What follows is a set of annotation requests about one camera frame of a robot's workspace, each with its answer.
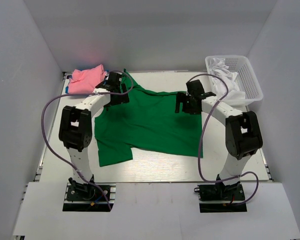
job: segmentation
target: black clamp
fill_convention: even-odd
[[[253,111],[225,119],[225,146],[238,160],[255,154],[263,146],[257,115]]]
[[[202,100],[215,96],[213,92],[205,92],[200,80],[188,81],[186,88],[187,93],[176,94],[175,113],[180,112],[180,103],[182,103],[182,112],[193,115],[201,114]]]
[[[110,72],[109,77],[107,80],[104,80],[100,82],[95,88],[96,89],[105,89],[109,92],[112,93],[125,93],[127,91],[127,87],[124,83],[120,82],[120,78],[122,77],[121,74],[116,73],[116,72]],[[129,96],[128,94],[125,95],[111,95],[110,96],[110,102],[104,107],[110,107],[114,105],[119,105],[119,104],[126,104],[129,103]]]
[[[75,189],[76,192],[80,192],[81,194],[85,194],[86,195],[85,197],[88,197],[90,195],[91,188],[90,188],[89,185],[78,183],[75,180],[73,180],[72,177],[70,177],[68,180],[69,180],[69,183]]]
[[[77,109],[75,106],[65,106],[62,110],[59,139],[69,149],[82,152],[92,140],[91,112],[88,109]]]

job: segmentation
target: t-shirt sleeve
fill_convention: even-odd
[[[97,139],[96,142],[100,167],[133,159],[131,147],[122,141],[103,138]]]

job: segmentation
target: wire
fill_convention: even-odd
[[[98,197],[93,203],[96,204],[103,196]]]
[[[93,189],[92,197],[90,197],[90,198],[88,198],[88,199],[86,199],[86,198],[82,198],[82,199],[83,199],[83,200],[91,200],[91,199],[95,196],[95,194],[96,194],[96,189],[94,188],[94,189]]]
[[[200,73],[198,75],[195,75],[192,78],[190,78],[188,80],[188,82],[190,82],[191,80],[193,80],[193,79],[195,79],[195,78],[197,78],[199,76],[211,76],[211,77],[219,79],[222,82],[222,84],[224,85],[225,90],[226,90],[225,94],[222,97],[220,97],[220,99],[217,100],[215,102],[215,104],[212,106],[212,108],[211,108],[211,110],[210,110],[210,112],[209,112],[208,116],[206,117],[205,122],[203,124],[202,133],[201,133],[201,136],[200,136],[200,141],[199,141],[199,146],[198,146],[198,171],[199,171],[199,175],[200,175],[201,179],[204,182],[210,183],[210,184],[218,184],[218,183],[222,183],[222,182],[225,182],[225,181],[229,181],[229,180],[233,180],[233,179],[238,179],[238,178],[243,177],[243,176],[245,176],[247,174],[254,175],[255,179],[256,179],[256,185],[255,185],[255,189],[254,189],[254,192],[252,193],[252,195],[248,199],[246,199],[246,200],[244,200],[242,202],[239,202],[239,203],[235,203],[233,205],[242,205],[242,204],[245,204],[248,201],[250,201],[256,195],[258,187],[259,187],[259,178],[258,178],[257,174],[255,174],[253,171],[246,171],[245,173],[243,173],[241,175],[238,175],[238,176],[232,176],[232,177],[228,177],[228,178],[225,178],[225,179],[213,180],[213,181],[205,179],[205,177],[203,176],[203,174],[201,172],[201,158],[200,158],[200,156],[201,156],[201,148],[203,146],[203,138],[204,138],[204,134],[205,134],[205,131],[206,131],[206,128],[207,128],[207,124],[208,124],[208,121],[209,121],[210,117],[212,116],[212,113],[217,108],[218,104],[228,95],[229,88],[228,88],[227,84],[225,83],[225,81],[223,81],[220,77],[218,77],[216,75],[213,75],[213,74],[209,74],[209,73]]]
[[[125,94],[128,94],[134,87],[134,81],[132,79],[132,77],[126,73],[126,72],[123,72],[123,71],[111,71],[113,73],[121,73],[123,75],[125,75],[126,77],[128,77],[130,80],[131,80],[131,87],[129,90],[127,90],[126,92],[123,92],[123,93],[120,93],[120,92],[98,92],[97,94],[98,95],[106,95],[106,94],[110,94],[110,95],[119,95],[119,96],[122,96],[122,95],[125,95]],[[102,195],[104,196],[105,198],[105,201],[106,203],[108,204],[108,207],[111,211],[111,205],[109,203],[109,200],[107,198],[107,196],[104,194],[104,191],[102,190],[102,188],[93,183],[93,182],[90,182],[88,181],[87,179],[85,179],[85,177],[81,174],[80,170],[76,167],[76,165],[74,165],[72,162],[66,160],[65,158],[63,158],[62,156],[60,156],[58,153],[56,153],[55,150],[52,149],[52,147],[50,146],[49,144],[49,141],[47,139],[47,135],[46,135],[46,131],[45,131],[45,113],[46,113],[46,110],[48,108],[48,106],[55,100],[57,99],[60,99],[60,98],[63,98],[63,97],[69,97],[69,96],[90,96],[90,95],[95,95],[95,93],[70,93],[70,94],[62,94],[62,95],[59,95],[59,96],[55,96],[54,98],[52,98],[50,101],[48,101],[46,103],[46,105],[44,106],[43,110],[42,110],[42,114],[41,114],[41,132],[42,132],[42,136],[43,136],[43,140],[46,144],[46,147],[57,157],[59,158],[60,160],[62,160],[63,162],[65,162],[66,164],[69,164],[75,171],[76,173],[78,174],[78,176],[86,183],[86,184],[90,184],[94,187],[96,187],[97,189],[100,190],[100,192],[102,193]]]
[[[231,205],[231,204],[234,202],[234,200],[235,200],[235,195],[232,195],[232,200],[231,200],[231,202],[229,202],[228,204],[226,204],[226,206]]]

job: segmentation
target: white cloth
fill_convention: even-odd
[[[240,91],[238,84],[235,82],[238,73],[230,72],[228,68],[229,67],[226,65],[225,58],[214,57],[210,60],[209,69],[211,74],[221,78],[229,89],[229,93],[223,101],[245,99],[246,93],[244,91]],[[226,87],[219,79],[212,77],[212,91],[218,98],[221,98],[226,93]]]

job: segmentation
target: pink cloth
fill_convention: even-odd
[[[100,64],[92,69],[74,70],[68,84],[69,94],[92,93],[95,87],[105,79],[104,66]]]

